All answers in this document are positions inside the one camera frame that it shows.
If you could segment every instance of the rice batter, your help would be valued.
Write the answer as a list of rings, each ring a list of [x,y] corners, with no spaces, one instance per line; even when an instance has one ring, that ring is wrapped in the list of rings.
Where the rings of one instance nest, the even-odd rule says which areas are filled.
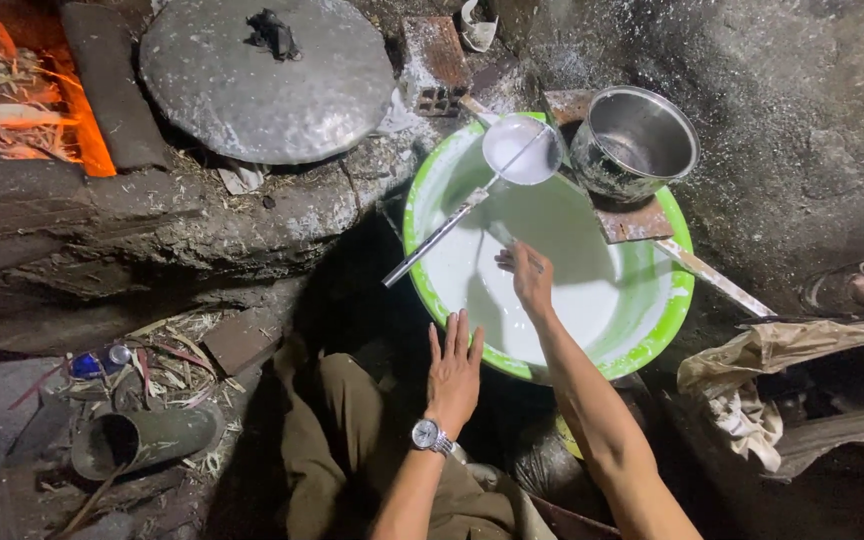
[[[472,188],[454,187],[465,193]],[[426,235],[452,210],[440,207]],[[513,275],[494,259],[503,246],[488,233],[491,220],[503,221],[514,237],[555,265],[552,304],[570,335],[588,348],[616,311],[621,259],[617,246],[606,245],[585,197],[563,178],[524,186],[499,180],[489,198],[420,263],[438,298],[450,312],[466,308],[470,324],[485,329],[488,345],[513,359],[546,365],[539,337],[513,289]]]

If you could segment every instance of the blue bottle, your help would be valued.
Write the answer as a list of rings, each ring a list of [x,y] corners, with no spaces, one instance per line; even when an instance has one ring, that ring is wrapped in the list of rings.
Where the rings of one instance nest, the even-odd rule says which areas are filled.
[[[69,375],[74,379],[98,379],[102,369],[106,375],[114,374],[132,361],[132,350],[125,345],[112,345],[97,352],[85,352],[72,358]]]

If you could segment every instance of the man's left hand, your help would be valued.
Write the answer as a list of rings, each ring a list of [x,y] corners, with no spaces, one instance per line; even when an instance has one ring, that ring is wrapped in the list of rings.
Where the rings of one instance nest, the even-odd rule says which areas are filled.
[[[475,328],[469,345],[469,313],[450,313],[445,325],[445,342],[439,347],[435,323],[429,325],[432,367],[429,369],[428,408],[433,418],[453,441],[473,416],[479,401],[479,364],[485,347],[485,330]]]

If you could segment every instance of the hand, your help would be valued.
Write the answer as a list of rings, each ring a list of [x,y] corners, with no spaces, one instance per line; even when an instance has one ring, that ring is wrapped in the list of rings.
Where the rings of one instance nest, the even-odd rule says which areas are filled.
[[[522,308],[535,322],[552,311],[552,262],[532,246],[516,241],[495,257],[499,268],[515,275],[512,282]]]
[[[432,367],[429,369],[428,408],[425,418],[433,418],[451,440],[459,437],[462,426],[473,416],[479,402],[479,364],[485,347],[485,330],[475,328],[469,347],[469,313],[450,313],[445,325],[444,350],[439,347],[435,323],[429,325]]]

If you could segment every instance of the metal pot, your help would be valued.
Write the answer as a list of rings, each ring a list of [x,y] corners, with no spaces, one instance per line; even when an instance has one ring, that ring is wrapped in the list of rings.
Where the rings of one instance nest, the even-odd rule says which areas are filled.
[[[569,148],[590,191],[621,203],[651,197],[699,163],[699,136],[678,106],[649,90],[599,91]]]

